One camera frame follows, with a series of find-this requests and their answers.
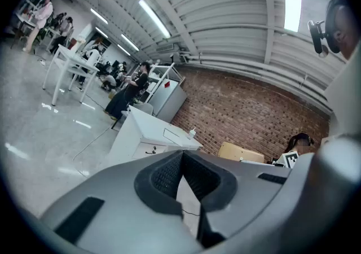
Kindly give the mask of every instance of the brick wall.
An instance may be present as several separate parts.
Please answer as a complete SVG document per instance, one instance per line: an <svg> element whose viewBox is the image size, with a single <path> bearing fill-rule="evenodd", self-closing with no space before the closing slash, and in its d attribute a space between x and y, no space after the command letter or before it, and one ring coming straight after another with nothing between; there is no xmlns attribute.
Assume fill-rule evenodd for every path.
<svg viewBox="0 0 361 254"><path fill-rule="evenodd" d="M196 127L203 151L216 155L222 142L278 158L291 136L304 131L315 151L328 135L329 117L299 97L270 84L229 73L179 67L187 100L172 120L185 131Z"/></svg>

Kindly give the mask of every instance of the bag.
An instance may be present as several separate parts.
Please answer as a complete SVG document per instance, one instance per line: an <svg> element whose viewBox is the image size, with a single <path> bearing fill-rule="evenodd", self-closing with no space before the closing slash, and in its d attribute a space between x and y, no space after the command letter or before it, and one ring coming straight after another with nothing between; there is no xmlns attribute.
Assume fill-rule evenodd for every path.
<svg viewBox="0 0 361 254"><path fill-rule="evenodd" d="M111 92L108 94L108 98L112 99L116 95L115 89L112 89Z"/></svg>

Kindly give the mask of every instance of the table leg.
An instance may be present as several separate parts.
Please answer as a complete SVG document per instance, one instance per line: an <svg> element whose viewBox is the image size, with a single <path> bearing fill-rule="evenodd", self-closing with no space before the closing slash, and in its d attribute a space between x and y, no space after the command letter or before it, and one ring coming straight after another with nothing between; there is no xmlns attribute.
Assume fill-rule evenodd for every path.
<svg viewBox="0 0 361 254"><path fill-rule="evenodd" d="M78 75L74 75L74 77L73 77L73 79L72 79L72 82L70 83L69 88L68 88L69 91L72 90L73 83L75 82L75 80L77 79L77 77L78 77Z"/></svg>
<svg viewBox="0 0 361 254"><path fill-rule="evenodd" d="M85 94L86 94L86 92L87 92L87 90L88 90L91 82L92 82L93 79L95 78L95 75L96 75L96 71L93 72L93 74L91 75L91 78L90 78L88 84L87 84L86 87L85 87L85 90L84 90L84 92L83 92L83 95L81 96L81 99L80 99L80 102L81 102L81 103L83 102L84 97L85 97Z"/></svg>
<svg viewBox="0 0 361 254"><path fill-rule="evenodd" d="M45 87L46 87L46 81L47 81L47 77L48 77L49 72L50 72L50 68L51 68L52 64L55 62L55 60L58 58L59 54L60 54L60 50L58 49L56 51L54 57L51 60L51 63L49 65L49 69L47 70L47 73L46 73L46 76L45 76L45 79L44 79L44 83L43 83L43 89L45 89Z"/></svg>
<svg viewBox="0 0 361 254"><path fill-rule="evenodd" d="M115 121L115 123L114 123L113 126L112 126L112 129L114 129L115 125L117 124L117 122L118 122L119 120L120 120L120 119L117 119L117 120Z"/></svg>
<svg viewBox="0 0 361 254"><path fill-rule="evenodd" d="M17 31L15 33L15 37L14 37L14 40L12 41L12 45L10 46L10 48L12 48L13 45L15 44L15 41L20 38L20 32L21 32L21 29L23 28L23 25L24 25L24 22L21 22L19 28L17 29Z"/></svg>
<svg viewBox="0 0 361 254"><path fill-rule="evenodd" d="M70 65L70 59L67 58L67 61L65 62L63 68L61 69L58 82L56 83L55 92L54 92L54 95L52 96L51 104L53 106L56 105L56 100L58 99L58 94L59 94L61 82L62 82L62 80L63 80L63 78L65 76L65 73L67 72L67 69L68 69L69 65Z"/></svg>

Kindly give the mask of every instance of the black dress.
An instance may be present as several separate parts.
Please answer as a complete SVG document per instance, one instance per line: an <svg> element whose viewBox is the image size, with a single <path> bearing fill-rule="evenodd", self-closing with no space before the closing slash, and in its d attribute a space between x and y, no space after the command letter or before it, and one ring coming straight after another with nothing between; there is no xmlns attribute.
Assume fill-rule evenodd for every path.
<svg viewBox="0 0 361 254"><path fill-rule="evenodd" d="M148 75L142 73L139 78L136 78L135 83L138 86L128 85L125 89L117 93L112 100L108 103L105 109L111 116L120 119L122 117L122 111L125 111L129 102L143 89L144 85L148 81Z"/></svg>

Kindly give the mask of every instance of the small bottle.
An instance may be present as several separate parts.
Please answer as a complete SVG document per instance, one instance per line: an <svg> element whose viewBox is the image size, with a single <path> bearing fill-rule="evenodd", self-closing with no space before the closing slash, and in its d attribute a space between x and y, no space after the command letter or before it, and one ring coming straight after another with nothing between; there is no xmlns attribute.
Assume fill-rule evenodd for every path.
<svg viewBox="0 0 361 254"><path fill-rule="evenodd" d="M195 135L196 135L196 128L190 130L190 133L188 134L188 139L194 138Z"/></svg>

